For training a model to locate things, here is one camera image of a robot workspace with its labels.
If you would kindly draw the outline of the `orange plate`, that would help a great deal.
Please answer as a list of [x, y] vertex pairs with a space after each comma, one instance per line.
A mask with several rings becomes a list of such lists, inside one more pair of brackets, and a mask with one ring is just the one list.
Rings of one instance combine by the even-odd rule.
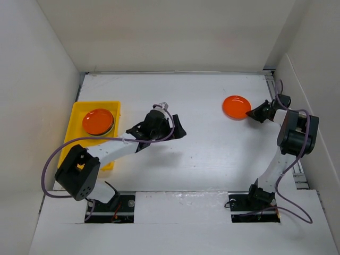
[[113, 125], [113, 114], [103, 108], [97, 108], [87, 112], [82, 120], [82, 128], [89, 135], [93, 136], [101, 136], [108, 133]]
[[223, 101], [222, 110], [231, 119], [243, 120], [251, 110], [251, 104], [242, 96], [232, 95]]

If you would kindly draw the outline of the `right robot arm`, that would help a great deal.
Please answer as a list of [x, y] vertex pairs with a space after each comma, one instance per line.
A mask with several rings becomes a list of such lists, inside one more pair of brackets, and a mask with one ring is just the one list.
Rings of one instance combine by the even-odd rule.
[[272, 102], [265, 101], [257, 108], [246, 112], [255, 121], [270, 120], [280, 125], [277, 151], [266, 171], [251, 184], [245, 203], [254, 210], [268, 208], [275, 198], [276, 183], [287, 169], [287, 155], [303, 157], [310, 154], [316, 144], [319, 118], [303, 115], [288, 109], [291, 98], [278, 95]]

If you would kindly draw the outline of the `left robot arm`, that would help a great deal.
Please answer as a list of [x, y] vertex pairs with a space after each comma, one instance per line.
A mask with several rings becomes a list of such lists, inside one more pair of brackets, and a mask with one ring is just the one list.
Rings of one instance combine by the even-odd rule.
[[136, 154], [152, 143], [180, 139], [186, 136], [179, 117], [166, 117], [167, 110], [159, 105], [117, 139], [87, 148], [73, 146], [55, 174], [55, 180], [76, 201], [88, 199], [106, 210], [114, 210], [120, 203], [120, 193], [108, 182], [98, 180], [99, 170], [110, 162]]

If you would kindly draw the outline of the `yellow plastic bin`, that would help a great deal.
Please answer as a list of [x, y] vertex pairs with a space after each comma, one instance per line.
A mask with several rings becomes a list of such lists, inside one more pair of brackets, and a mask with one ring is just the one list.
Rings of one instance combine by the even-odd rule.
[[[97, 109], [103, 108], [109, 110], [114, 116], [114, 125], [112, 129], [101, 136], [93, 136], [89, 135], [83, 128], [82, 128], [82, 120], [87, 112]], [[64, 158], [66, 157], [67, 153], [70, 151], [72, 146], [74, 145], [81, 145], [82, 147], [90, 147], [94, 145], [99, 145], [104, 143], [106, 137], [115, 138], [117, 137], [117, 131], [120, 121], [120, 110], [121, 110], [121, 103], [119, 101], [81, 101], [76, 102], [73, 105], [71, 116], [69, 120], [69, 124], [67, 127], [66, 135], [64, 142], [68, 142], [72, 139], [86, 137], [86, 140], [81, 140], [74, 142], [72, 144], [67, 145], [65, 148], [61, 150], [61, 154], [59, 157], [58, 165], [62, 163]]]

